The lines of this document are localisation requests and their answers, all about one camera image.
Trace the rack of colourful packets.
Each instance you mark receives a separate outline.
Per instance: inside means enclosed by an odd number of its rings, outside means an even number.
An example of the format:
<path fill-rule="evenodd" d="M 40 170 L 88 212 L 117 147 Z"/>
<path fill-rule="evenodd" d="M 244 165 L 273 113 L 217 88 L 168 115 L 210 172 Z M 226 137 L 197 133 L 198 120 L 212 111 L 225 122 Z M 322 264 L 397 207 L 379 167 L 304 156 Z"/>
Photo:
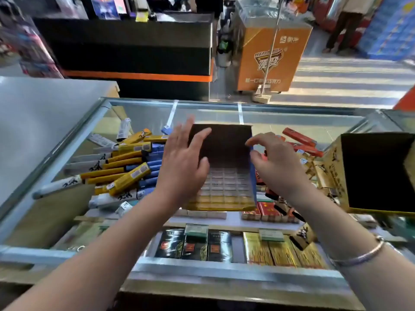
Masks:
<path fill-rule="evenodd" d="M 33 78 L 63 79 L 33 17 L 56 9 L 48 0 L 0 0 L 0 40 L 20 56 L 19 65 Z"/>

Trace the person's left forearm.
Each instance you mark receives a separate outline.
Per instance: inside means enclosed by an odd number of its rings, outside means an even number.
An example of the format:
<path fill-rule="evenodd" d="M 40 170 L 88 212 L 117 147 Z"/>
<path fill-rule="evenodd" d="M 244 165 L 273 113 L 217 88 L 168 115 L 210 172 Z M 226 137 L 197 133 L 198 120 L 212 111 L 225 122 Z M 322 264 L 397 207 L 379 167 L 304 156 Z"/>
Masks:
<path fill-rule="evenodd" d="M 149 194 L 4 311 L 105 311 L 153 236 L 193 195 Z"/>

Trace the person's right forearm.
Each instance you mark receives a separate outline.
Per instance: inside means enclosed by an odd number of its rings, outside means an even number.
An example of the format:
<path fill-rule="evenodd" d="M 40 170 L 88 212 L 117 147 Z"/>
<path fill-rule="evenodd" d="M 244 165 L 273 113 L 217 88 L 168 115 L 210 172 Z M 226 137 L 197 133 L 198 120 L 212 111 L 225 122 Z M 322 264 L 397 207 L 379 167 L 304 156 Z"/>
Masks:
<path fill-rule="evenodd" d="M 415 311 L 415 264 L 315 188 L 293 205 L 367 311 Z"/>

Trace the stack of blue packs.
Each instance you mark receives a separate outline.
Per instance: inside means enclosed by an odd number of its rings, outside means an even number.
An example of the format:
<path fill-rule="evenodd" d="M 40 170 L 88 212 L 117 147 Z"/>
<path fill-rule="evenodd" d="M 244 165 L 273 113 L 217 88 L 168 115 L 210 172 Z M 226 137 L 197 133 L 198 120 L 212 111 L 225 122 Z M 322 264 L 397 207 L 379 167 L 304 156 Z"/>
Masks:
<path fill-rule="evenodd" d="M 409 56 L 415 48 L 415 0 L 382 0 L 356 48 L 368 59 Z"/>

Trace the black counter with orange stripe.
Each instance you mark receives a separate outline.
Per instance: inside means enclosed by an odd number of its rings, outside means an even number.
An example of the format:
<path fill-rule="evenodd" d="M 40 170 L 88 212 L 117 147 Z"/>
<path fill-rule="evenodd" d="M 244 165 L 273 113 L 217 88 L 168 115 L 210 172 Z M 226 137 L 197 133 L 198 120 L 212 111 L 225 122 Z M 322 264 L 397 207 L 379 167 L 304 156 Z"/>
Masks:
<path fill-rule="evenodd" d="M 124 98 L 208 101 L 214 14 L 167 11 L 156 18 L 34 24 L 65 78 L 116 81 Z"/>

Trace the white waste bin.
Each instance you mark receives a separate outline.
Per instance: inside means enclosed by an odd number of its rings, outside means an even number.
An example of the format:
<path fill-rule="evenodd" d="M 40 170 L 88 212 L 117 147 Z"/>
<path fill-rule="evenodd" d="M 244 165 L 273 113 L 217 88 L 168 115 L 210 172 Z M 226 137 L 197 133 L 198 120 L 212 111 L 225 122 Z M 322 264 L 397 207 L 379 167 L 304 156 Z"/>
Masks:
<path fill-rule="evenodd" d="M 217 66 L 229 67 L 231 65 L 231 57 L 233 51 L 232 41 L 221 40 L 217 46 Z"/>

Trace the person's left hand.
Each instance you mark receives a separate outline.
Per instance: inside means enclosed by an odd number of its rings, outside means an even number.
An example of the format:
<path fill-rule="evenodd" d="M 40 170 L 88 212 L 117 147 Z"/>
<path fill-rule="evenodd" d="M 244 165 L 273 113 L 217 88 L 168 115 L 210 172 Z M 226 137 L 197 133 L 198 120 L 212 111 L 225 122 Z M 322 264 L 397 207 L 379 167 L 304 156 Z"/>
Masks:
<path fill-rule="evenodd" d="M 211 133 L 205 128 L 188 143 L 182 142 L 182 126 L 177 125 L 165 143 L 161 169 L 154 193 L 171 213 L 187 204 L 201 188 L 197 188 L 197 169 L 203 142 Z"/>

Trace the red cabinet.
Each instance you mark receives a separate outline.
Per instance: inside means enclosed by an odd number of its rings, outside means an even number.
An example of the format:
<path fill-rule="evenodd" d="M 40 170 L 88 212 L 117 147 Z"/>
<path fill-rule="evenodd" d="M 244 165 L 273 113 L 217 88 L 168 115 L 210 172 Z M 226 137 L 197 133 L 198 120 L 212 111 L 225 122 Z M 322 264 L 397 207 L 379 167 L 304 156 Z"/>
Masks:
<path fill-rule="evenodd" d="M 315 0 L 313 7 L 313 15 L 315 17 L 315 23 L 324 31 L 332 32 L 341 9 L 347 0 Z M 374 0 L 371 8 L 367 14 L 362 18 L 357 30 L 363 33 L 367 26 L 370 24 L 373 15 L 377 8 L 381 5 L 383 0 Z"/>

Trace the pile of yellow blue white lighters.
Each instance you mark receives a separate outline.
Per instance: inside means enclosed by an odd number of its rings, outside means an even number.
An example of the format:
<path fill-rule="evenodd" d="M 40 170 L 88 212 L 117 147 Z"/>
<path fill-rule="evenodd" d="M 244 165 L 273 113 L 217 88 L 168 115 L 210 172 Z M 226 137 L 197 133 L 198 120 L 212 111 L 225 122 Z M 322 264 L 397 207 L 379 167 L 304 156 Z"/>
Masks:
<path fill-rule="evenodd" d="M 63 167 L 66 177 L 42 186 L 32 194 L 33 199 L 94 185 L 88 207 L 117 209 L 153 192 L 171 130 L 166 125 L 161 135 L 148 128 L 131 134 L 130 127 L 130 118 L 121 121 L 116 142 L 91 133 L 88 140 L 98 146 L 93 153 L 71 157 Z"/>

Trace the glass display counter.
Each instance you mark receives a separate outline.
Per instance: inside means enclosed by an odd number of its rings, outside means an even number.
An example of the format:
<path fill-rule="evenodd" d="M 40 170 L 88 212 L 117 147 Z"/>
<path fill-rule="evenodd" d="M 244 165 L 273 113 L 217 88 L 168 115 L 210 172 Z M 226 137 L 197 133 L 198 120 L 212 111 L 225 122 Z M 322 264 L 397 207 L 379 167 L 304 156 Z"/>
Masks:
<path fill-rule="evenodd" d="M 249 105 L 241 103 L 191 102 L 145 99 L 107 98 L 88 120 L 76 127 L 54 161 L 45 165 L 44 174 L 28 189 L 18 204 L 0 219 L 0 263 L 33 266 L 18 270 L 0 269 L 0 282 L 35 284 L 47 276 L 59 263 L 71 258 L 74 251 L 41 249 L 5 245 L 6 240 L 23 227 L 23 220 L 38 211 L 54 210 L 53 196 L 35 200 L 34 191 L 51 182 L 64 164 L 76 152 L 85 151 L 86 136 L 99 124 L 104 124 L 110 110 L 124 108 L 132 120 L 133 130 L 148 127 L 160 132 L 164 125 L 185 121 L 194 114 L 197 123 L 248 124 L 253 131 L 273 131 L 281 134 L 289 126 L 318 141 L 319 149 L 326 149 L 342 133 L 415 131 L 415 113 L 391 109 L 352 109 L 310 106 Z M 122 285 L 122 292 L 192 298 L 211 298 L 227 301 L 269 303 L 330 310 L 364 311 L 343 276 L 335 270 L 271 267 L 245 263 L 242 231 L 258 232 L 272 224 L 241 220 L 238 214 L 226 219 L 200 219 L 202 225 L 216 230 L 230 230 L 233 238 L 235 263 L 200 262 L 155 258 L 161 233 L 149 243 L 147 252 L 138 259 Z"/>

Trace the black cigarette carton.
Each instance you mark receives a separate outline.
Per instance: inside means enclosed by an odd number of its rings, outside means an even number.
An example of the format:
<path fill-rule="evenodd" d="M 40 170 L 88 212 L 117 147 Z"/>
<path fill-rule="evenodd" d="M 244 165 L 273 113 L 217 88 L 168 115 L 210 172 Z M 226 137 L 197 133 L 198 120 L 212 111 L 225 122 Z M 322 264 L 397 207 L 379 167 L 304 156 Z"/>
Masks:
<path fill-rule="evenodd" d="M 211 262 L 233 262 L 231 233 L 229 231 L 209 230 L 207 260 Z"/>
<path fill-rule="evenodd" d="M 185 238 L 184 232 L 183 228 L 164 230 L 154 256 L 180 259 Z"/>
<path fill-rule="evenodd" d="M 181 253 L 182 260 L 207 261 L 207 237 L 186 235 Z"/>

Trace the yellow cardboard display box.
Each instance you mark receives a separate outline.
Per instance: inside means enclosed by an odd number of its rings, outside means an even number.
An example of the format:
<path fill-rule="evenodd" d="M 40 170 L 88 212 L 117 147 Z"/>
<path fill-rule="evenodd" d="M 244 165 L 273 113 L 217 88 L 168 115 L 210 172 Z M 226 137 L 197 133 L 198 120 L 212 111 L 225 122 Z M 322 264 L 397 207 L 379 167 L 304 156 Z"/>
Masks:
<path fill-rule="evenodd" d="M 314 162 L 319 187 L 345 212 L 415 217 L 415 134 L 345 133 Z"/>

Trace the orange chest freezer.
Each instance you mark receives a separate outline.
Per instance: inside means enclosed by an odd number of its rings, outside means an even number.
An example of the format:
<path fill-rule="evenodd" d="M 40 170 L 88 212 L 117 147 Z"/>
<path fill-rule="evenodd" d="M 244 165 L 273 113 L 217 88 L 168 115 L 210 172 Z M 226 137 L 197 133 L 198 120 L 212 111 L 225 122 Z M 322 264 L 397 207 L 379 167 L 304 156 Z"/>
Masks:
<path fill-rule="evenodd" d="M 285 7 L 285 0 L 236 0 L 232 66 L 236 91 L 289 90 L 313 27 Z"/>

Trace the person's right hand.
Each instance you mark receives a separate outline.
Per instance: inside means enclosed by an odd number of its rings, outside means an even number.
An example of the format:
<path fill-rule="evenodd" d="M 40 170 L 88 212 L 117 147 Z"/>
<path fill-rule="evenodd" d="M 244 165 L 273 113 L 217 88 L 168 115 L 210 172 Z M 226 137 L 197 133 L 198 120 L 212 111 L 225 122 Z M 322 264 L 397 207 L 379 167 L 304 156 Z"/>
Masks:
<path fill-rule="evenodd" d="M 274 133 L 260 133 L 249 138 L 246 146 L 261 145 L 267 151 L 262 180 L 273 192 L 293 205 L 313 197 L 315 187 L 307 178 L 291 145 Z"/>

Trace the brown lighter display box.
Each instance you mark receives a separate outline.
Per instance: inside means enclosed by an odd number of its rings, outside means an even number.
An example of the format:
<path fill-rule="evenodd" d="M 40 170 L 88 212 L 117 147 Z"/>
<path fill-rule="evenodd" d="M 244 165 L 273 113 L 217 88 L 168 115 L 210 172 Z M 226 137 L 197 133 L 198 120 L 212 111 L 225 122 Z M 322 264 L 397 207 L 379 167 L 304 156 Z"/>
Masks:
<path fill-rule="evenodd" d="M 205 183 L 189 203 L 188 211 L 253 211 L 257 207 L 255 167 L 251 148 L 245 145 L 252 137 L 250 125 L 194 124 L 189 142 L 200 131 L 211 128 L 203 141 L 200 158 L 210 163 Z"/>

